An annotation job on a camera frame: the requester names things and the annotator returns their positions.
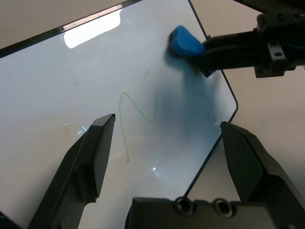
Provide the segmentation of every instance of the beige table surface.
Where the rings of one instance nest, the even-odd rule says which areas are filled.
[[[3,0],[0,48],[121,3],[122,0]],[[232,0],[192,0],[208,35],[249,31],[259,12]],[[233,123],[258,136],[305,196],[305,72],[256,79],[253,68],[227,70],[239,110]],[[222,144],[193,187],[190,198],[238,200]]]

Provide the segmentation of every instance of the black whiteboard edge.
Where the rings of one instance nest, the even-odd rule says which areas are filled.
[[[42,41],[46,40],[46,39],[49,39],[49,38],[54,37],[54,36],[56,36],[56,35],[59,35],[59,34],[61,34],[61,33],[63,33],[63,32],[66,32],[66,31],[68,31],[68,30],[70,30],[70,29],[73,29],[73,28],[75,28],[75,27],[77,27],[77,26],[83,25],[83,24],[85,24],[85,23],[87,23],[87,22],[90,22],[90,21],[92,21],[92,20],[94,20],[94,19],[97,19],[97,18],[99,18],[99,17],[105,16],[105,15],[107,15],[107,14],[109,14],[109,13],[112,13],[112,12],[114,12],[114,11],[117,11],[117,10],[119,10],[119,9],[125,8],[125,7],[130,6],[130,5],[133,5],[133,4],[135,4],[135,3],[137,3],[137,2],[140,2],[140,1],[142,1],[142,0],[127,0],[127,1],[125,1],[125,2],[123,2],[123,3],[117,4],[117,5],[115,5],[115,6],[106,8],[106,9],[104,9],[104,10],[102,10],[102,11],[93,13],[93,14],[91,14],[91,15],[89,15],[89,16],[83,17],[83,18],[81,18],[81,19],[79,19],[79,20],[73,21],[73,22],[68,23],[68,24],[66,24],[66,25],[60,26],[60,27],[58,27],[58,28],[49,30],[49,31],[47,31],[47,32],[41,33],[41,34],[39,34],[39,35],[36,35],[36,36],[31,37],[31,38],[25,39],[25,40],[23,40],[23,41],[20,41],[20,42],[18,42],[18,43],[16,43],[16,44],[12,44],[12,45],[10,45],[10,46],[7,46],[7,47],[5,47],[5,48],[2,48],[2,49],[0,49],[0,58],[5,57],[5,56],[8,56],[8,55],[10,55],[10,54],[13,54],[13,53],[15,53],[15,52],[18,52],[18,51],[20,51],[20,50],[22,50],[22,49],[28,48],[28,47],[30,47],[30,46],[32,46],[32,45],[35,45],[35,44],[37,44],[37,43],[39,43],[39,42],[42,42]],[[203,28],[203,26],[202,26],[202,24],[201,24],[201,22],[200,22],[200,20],[199,20],[199,17],[198,17],[198,15],[197,15],[197,13],[196,13],[196,11],[195,11],[195,9],[194,9],[194,6],[193,6],[191,0],[188,0],[188,2],[189,2],[190,6],[191,6],[191,8],[192,8],[192,10],[193,10],[193,13],[194,13],[194,15],[195,15],[195,17],[196,17],[196,19],[197,19],[199,25],[200,25],[200,28],[201,28],[201,30],[202,30],[204,36],[207,38],[207,34],[206,34],[206,32],[205,32],[205,30],[204,30],[204,28]],[[235,95],[234,95],[234,93],[233,93],[233,91],[232,91],[232,88],[231,88],[231,86],[230,86],[230,84],[229,84],[229,82],[228,82],[228,79],[227,79],[227,77],[225,76],[223,70],[221,70],[221,72],[222,72],[222,74],[223,74],[223,76],[224,76],[224,79],[225,79],[225,81],[226,81],[226,83],[227,83],[227,85],[228,85],[228,87],[229,87],[229,89],[230,89],[230,92],[232,93],[232,96],[233,96],[233,98],[234,98],[234,100],[235,100],[235,103],[236,103],[236,109],[235,109],[234,113],[232,114],[232,116],[231,116],[231,118],[230,118],[230,120],[229,120],[229,122],[231,122],[232,119],[235,117],[237,111],[238,111],[238,102],[237,102],[237,99],[236,99],[236,97],[235,97]],[[187,196],[187,195],[190,193],[190,191],[191,191],[191,189],[193,188],[194,184],[196,183],[198,177],[200,176],[201,172],[203,171],[205,165],[206,165],[207,162],[209,161],[211,155],[213,154],[214,150],[216,149],[218,143],[220,142],[220,139],[221,139],[221,136],[219,136],[219,138],[217,139],[217,141],[216,141],[215,145],[213,146],[211,152],[209,153],[208,157],[206,158],[206,160],[204,161],[203,165],[202,165],[201,168],[199,169],[199,171],[198,171],[198,173],[196,174],[195,178],[194,178],[193,181],[191,182],[191,184],[190,184],[190,186],[188,187],[188,189],[187,189],[187,191],[186,191],[186,193],[185,193],[184,196]]]
[[[199,25],[200,25],[200,28],[201,28],[201,30],[202,30],[202,32],[203,32],[205,38],[207,39],[208,36],[207,36],[207,34],[206,34],[206,32],[205,32],[205,30],[204,30],[204,28],[203,28],[203,26],[202,26],[202,24],[201,24],[201,22],[200,22],[200,20],[199,20],[199,17],[198,17],[198,15],[197,15],[197,13],[196,13],[196,10],[195,10],[195,8],[194,8],[194,6],[193,6],[191,0],[188,0],[188,2],[190,3],[190,6],[191,6],[191,8],[192,8],[192,10],[193,10],[193,13],[194,13],[194,15],[195,15],[195,17],[196,17],[196,19],[197,19]],[[235,97],[235,94],[234,94],[234,92],[233,92],[233,90],[232,90],[230,84],[229,84],[229,81],[228,81],[227,77],[226,77],[225,74],[224,74],[224,71],[221,70],[221,73],[223,74],[224,79],[225,79],[225,81],[226,81],[226,83],[227,83],[227,85],[228,85],[228,87],[229,87],[229,89],[230,89],[230,92],[231,92],[231,94],[232,94],[232,96],[233,96],[233,98],[234,98],[234,100],[235,100],[235,103],[236,103],[236,109],[235,109],[235,111],[233,112],[231,118],[229,119],[229,123],[230,123],[230,122],[232,122],[233,118],[235,117],[235,115],[236,115],[236,113],[237,113],[237,111],[238,111],[238,101],[237,101],[237,99],[236,99],[236,97]],[[198,173],[196,174],[195,178],[193,179],[193,181],[191,182],[191,184],[190,184],[190,186],[188,187],[187,191],[185,192],[184,197],[187,197],[187,196],[190,194],[192,188],[194,187],[194,184],[196,183],[196,181],[197,181],[198,177],[200,176],[201,172],[203,171],[204,167],[206,166],[206,164],[207,164],[208,161],[210,160],[210,158],[211,158],[213,152],[215,151],[215,149],[216,149],[216,147],[218,146],[218,144],[219,144],[219,142],[220,142],[221,139],[222,139],[222,136],[220,135],[219,138],[217,139],[215,145],[213,146],[211,152],[210,152],[210,153],[208,154],[208,156],[206,157],[206,159],[205,159],[203,165],[201,166],[201,168],[199,169],[199,171],[198,171]]]
[[[89,16],[83,17],[81,19],[78,19],[76,21],[73,21],[71,23],[65,24],[63,26],[57,27],[55,29],[49,30],[47,32],[41,33],[39,35],[33,36],[31,38],[25,39],[23,41],[20,41],[18,43],[12,44],[10,46],[4,47],[0,49],[0,58],[8,56],[10,54],[13,54],[15,52],[18,52],[22,49],[28,48],[32,45],[35,45],[39,42],[45,41],[46,39],[49,39],[51,37],[54,37],[56,35],[59,35],[63,32],[66,32],[68,30],[71,30],[75,27],[78,27],[80,25],[86,24],[92,20],[95,20],[99,17],[105,16],[109,13],[115,12],[117,10],[120,10],[122,8],[125,8],[127,6],[133,5],[137,2],[140,2],[142,0],[127,0],[120,4],[117,4],[115,6],[111,6],[109,8],[106,8],[104,10],[98,11],[96,13],[93,13]]]

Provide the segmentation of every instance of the blue sponge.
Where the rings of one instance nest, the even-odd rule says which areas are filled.
[[[172,50],[183,57],[195,57],[205,52],[205,47],[185,27],[179,25],[172,32]]]

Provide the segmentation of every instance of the green scribble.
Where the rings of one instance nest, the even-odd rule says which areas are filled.
[[[153,122],[155,119],[156,119],[156,116],[157,116],[157,94],[155,94],[155,97],[154,97],[154,113],[153,113],[153,117],[150,119],[148,118],[140,109],[139,107],[137,106],[137,104],[132,100],[132,98],[126,93],[126,92],[123,92],[121,94],[121,97],[120,97],[120,101],[119,101],[119,116],[120,116],[120,122],[121,122],[121,129],[122,129],[122,134],[123,134],[123,139],[124,139],[124,144],[125,144],[125,149],[126,149],[126,154],[127,154],[127,161],[126,162],[129,162],[129,155],[128,155],[128,149],[127,149],[127,144],[126,144],[126,139],[125,139],[125,133],[124,133],[124,128],[123,128],[123,120],[122,120],[122,111],[121,111],[121,104],[122,104],[122,100],[123,100],[123,96],[126,95],[127,98],[129,98],[129,100],[132,102],[132,104],[134,105],[134,107],[137,109],[137,111],[139,112],[139,114],[141,115],[141,117],[151,123]]]

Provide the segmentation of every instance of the whiteboard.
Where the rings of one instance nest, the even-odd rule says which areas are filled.
[[[165,51],[178,25],[205,40],[188,0],[117,9],[0,59],[0,210],[23,228],[95,119],[116,114],[101,195],[79,228],[121,229],[134,196],[185,194],[236,112],[221,71],[205,78]]]

